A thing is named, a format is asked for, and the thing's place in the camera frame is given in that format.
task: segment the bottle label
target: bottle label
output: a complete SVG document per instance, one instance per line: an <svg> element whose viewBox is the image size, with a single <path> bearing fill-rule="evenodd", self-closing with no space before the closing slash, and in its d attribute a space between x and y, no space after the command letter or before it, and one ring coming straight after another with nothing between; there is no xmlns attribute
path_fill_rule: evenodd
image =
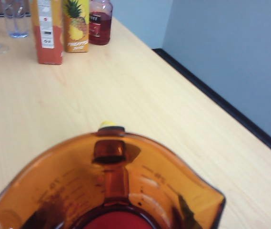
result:
<svg viewBox="0 0 271 229"><path fill-rule="evenodd" d="M101 16L90 13L90 36L100 37Z"/></svg>
<svg viewBox="0 0 271 229"><path fill-rule="evenodd" d="M38 15L42 48L53 49L55 47L51 17L51 0L38 0Z"/></svg>

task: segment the black table edge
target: black table edge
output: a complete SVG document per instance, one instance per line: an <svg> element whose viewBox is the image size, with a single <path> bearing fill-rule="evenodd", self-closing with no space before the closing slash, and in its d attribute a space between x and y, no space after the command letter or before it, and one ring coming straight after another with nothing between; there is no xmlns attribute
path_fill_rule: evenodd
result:
<svg viewBox="0 0 271 229"><path fill-rule="evenodd" d="M152 49L161 58L163 58L168 64L170 64L175 70L182 74L186 79L188 79L193 85L195 85L199 90L206 94L211 100L218 104L222 109L229 113L234 119L236 119L241 125L252 132L257 138L259 138L265 145L271 149L271 136L259 128L253 121L247 118L243 113L237 110L233 105L227 102L218 93L212 90L207 84L202 80L192 74L187 68L176 61L172 56L170 56L163 49Z"/></svg>

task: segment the light blue wall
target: light blue wall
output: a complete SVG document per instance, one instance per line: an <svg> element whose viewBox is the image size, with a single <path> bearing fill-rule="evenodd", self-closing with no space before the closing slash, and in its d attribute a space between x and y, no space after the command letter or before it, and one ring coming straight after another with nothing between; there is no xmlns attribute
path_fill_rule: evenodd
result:
<svg viewBox="0 0 271 229"><path fill-rule="evenodd" d="M110 0L113 15L150 48L161 48L173 0Z"/></svg>
<svg viewBox="0 0 271 229"><path fill-rule="evenodd" d="M174 0L163 48L271 136L271 0Z"/></svg>

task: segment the wooden table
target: wooden table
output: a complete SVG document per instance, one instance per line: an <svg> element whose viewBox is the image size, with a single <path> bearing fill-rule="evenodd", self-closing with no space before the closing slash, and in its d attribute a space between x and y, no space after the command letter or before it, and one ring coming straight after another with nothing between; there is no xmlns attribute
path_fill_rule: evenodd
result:
<svg viewBox="0 0 271 229"><path fill-rule="evenodd" d="M112 120L163 143L221 190L221 229L271 229L271 150L117 20L111 42L39 65L0 18L0 192L35 156Z"/></svg>

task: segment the pineapple image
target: pineapple image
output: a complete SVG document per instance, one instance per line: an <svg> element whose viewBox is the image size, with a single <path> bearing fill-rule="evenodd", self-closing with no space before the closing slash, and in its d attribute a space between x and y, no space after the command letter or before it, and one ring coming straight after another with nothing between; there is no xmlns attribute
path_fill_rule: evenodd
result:
<svg viewBox="0 0 271 229"><path fill-rule="evenodd" d="M79 4L79 0L67 0L64 4L65 14L69 17L69 34L74 41L81 39L88 33L85 20L84 8Z"/></svg>

